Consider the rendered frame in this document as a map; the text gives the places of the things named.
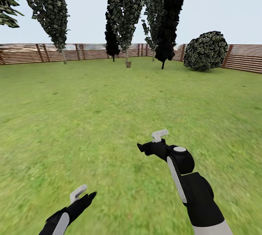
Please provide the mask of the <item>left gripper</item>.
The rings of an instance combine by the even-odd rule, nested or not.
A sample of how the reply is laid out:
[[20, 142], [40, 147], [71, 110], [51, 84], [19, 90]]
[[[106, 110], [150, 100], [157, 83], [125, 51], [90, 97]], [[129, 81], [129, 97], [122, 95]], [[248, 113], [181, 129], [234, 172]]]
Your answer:
[[96, 196], [96, 191], [90, 195], [85, 194], [81, 199], [76, 200], [71, 206], [74, 206], [77, 210], [76, 218], [89, 206], [92, 200]]

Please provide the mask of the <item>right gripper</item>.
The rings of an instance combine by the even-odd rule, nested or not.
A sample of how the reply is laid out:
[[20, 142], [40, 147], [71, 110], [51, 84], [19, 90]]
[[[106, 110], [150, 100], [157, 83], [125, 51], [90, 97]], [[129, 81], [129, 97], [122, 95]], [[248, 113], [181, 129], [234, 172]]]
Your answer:
[[156, 142], [148, 142], [148, 143], [144, 143], [144, 144], [137, 143], [139, 150], [141, 152], [145, 152], [146, 156], [155, 154], [159, 158], [160, 158], [159, 150], [163, 145], [166, 145], [165, 139], [161, 139], [161, 142], [157, 142], [157, 143]]

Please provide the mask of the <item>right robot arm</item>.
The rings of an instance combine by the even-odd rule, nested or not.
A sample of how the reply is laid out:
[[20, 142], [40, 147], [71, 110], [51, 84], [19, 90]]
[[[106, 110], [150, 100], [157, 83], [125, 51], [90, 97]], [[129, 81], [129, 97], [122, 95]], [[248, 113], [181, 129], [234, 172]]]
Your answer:
[[167, 162], [195, 235], [233, 235], [214, 202], [211, 185], [198, 172], [192, 172], [195, 162], [190, 152], [184, 147], [166, 145], [166, 140], [161, 139], [166, 135], [167, 129], [153, 132], [152, 142], [137, 146], [146, 156], [155, 154]]

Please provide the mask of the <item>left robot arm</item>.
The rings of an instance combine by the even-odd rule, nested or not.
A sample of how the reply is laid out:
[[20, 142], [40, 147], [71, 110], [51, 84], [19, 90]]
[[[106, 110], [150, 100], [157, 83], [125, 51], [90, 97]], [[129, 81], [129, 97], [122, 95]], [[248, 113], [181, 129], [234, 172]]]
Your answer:
[[85, 194], [82, 198], [81, 195], [88, 186], [86, 184], [77, 188], [70, 194], [70, 206], [64, 207], [62, 210], [57, 211], [52, 216], [46, 219], [44, 229], [39, 235], [64, 235], [67, 227], [89, 206], [96, 196], [96, 191], [90, 195]]

